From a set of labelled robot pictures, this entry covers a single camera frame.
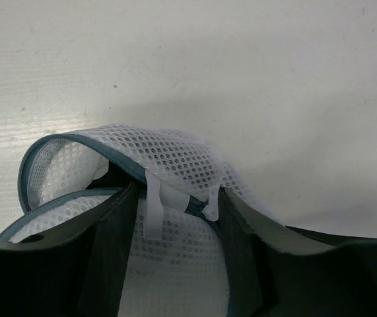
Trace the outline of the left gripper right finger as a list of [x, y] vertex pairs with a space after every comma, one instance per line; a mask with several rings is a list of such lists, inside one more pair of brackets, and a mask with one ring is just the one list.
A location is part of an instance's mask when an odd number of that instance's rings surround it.
[[228, 190], [219, 228], [235, 316], [377, 316], [377, 238], [285, 227]]

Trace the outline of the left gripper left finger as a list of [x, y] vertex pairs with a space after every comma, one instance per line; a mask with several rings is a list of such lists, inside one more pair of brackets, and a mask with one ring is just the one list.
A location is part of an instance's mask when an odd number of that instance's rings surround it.
[[54, 228], [0, 243], [0, 316], [117, 316], [138, 199], [131, 184]]

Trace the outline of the white mesh laundry bag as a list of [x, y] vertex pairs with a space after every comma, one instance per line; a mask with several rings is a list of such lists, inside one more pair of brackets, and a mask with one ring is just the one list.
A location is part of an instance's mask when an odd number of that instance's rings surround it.
[[259, 201], [218, 150], [175, 129], [105, 125], [43, 137], [18, 173], [23, 216], [0, 233], [18, 242], [96, 207], [123, 188], [87, 190], [112, 162], [141, 190], [119, 316], [233, 316], [218, 191]]

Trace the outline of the black bra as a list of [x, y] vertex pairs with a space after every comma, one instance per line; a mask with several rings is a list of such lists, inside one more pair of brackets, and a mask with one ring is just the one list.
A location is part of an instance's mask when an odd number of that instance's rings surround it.
[[130, 184], [135, 184], [139, 190], [147, 189], [147, 185], [144, 182], [134, 178], [118, 165], [109, 162], [107, 173], [100, 178], [93, 180], [86, 189], [126, 188]]

